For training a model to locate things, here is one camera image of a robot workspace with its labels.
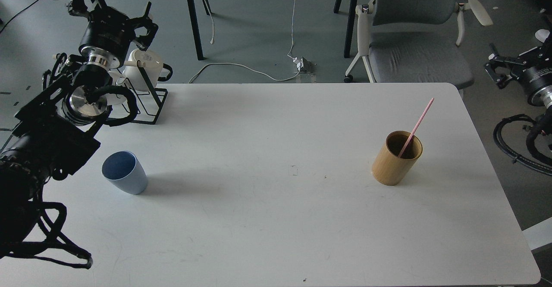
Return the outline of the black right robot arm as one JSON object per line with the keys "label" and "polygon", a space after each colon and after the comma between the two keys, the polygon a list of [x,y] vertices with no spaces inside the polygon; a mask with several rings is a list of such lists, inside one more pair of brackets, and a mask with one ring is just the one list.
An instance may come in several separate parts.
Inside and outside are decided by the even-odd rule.
{"label": "black right robot arm", "polygon": [[[493,141],[502,152],[512,159],[512,163],[519,163],[532,171],[550,176],[551,157],[540,152],[536,147],[538,136],[547,138],[548,147],[551,147],[552,68],[550,46],[545,43],[516,57],[501,56],[493,43],[490,43],[489,47],[492,53],[484,68],[493,83],[499,89],[504,89],[511,81],[515,81],[522,87],[530,106],[545,108],[544,114],[535,119],[526,114],[518,114],[501,120],[493,130]],[[516,152],[505,142],[502,130],[507,124],[513,122],[530,123],[530,125],[524,126],[524,130],[527,131],[526,148],[533,159]]]}

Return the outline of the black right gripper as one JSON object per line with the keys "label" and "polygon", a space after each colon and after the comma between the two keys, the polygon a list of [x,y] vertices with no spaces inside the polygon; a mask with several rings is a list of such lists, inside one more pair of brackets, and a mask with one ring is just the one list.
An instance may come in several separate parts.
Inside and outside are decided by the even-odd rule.
{"label": "black right gripper", "polygon": [[[528,104],[550,108],[552,104],[552,65],[550,59],[539,55],[540,48],[530,49],[521,53],[519,57],[511,57],[499,55],[492,42],[489,47],[492,53],[484,68],[495,85],[499,89],[504,89],[512,80],[518,80]],[[524,66],[525,61],[527,61],[528,67]]]}

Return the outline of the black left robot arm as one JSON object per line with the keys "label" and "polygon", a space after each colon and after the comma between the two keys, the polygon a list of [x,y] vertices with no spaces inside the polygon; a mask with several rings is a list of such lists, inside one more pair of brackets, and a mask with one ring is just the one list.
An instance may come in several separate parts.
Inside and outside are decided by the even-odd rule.
{"label": "black left robot arm", "polygon": [[12,130],[16,141],[1,152],[1,257],[39,259],[91,268],[87,250],[62,232],[65,205],[44,201],[44,185],[74,175],[100,147],[104,126],[134,122],[134,88],[116,85],[109,71],[125,64],[132,43],[146,51],[158,25],[144,14],[129,18],[105,0],[70,0],[68,12],[88,20],[79,53],[59,53],[43,74],[43,89],[23,106]]}

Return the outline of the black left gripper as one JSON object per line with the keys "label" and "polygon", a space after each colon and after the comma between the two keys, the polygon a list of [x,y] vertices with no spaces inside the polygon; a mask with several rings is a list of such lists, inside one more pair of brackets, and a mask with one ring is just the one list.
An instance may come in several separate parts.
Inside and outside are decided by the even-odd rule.
{"label": "black left gripper", "polygon": [[[115,8],[108,7],[105,0],[90,2],[91,10],[85,0],[70,0],[67,4],[71,16],[88,19],[88,26],[78,48],[82,56],[89,56],[94,49],[103,50],[112,55],[112,68],[118,68],[122,67],[131,42],[139,50],[149,49],[159,28],[150,17],[151,2],[146,4],[142,16],[131,19]],[[137,35],[138,28],[144,28],[146,33]]]}

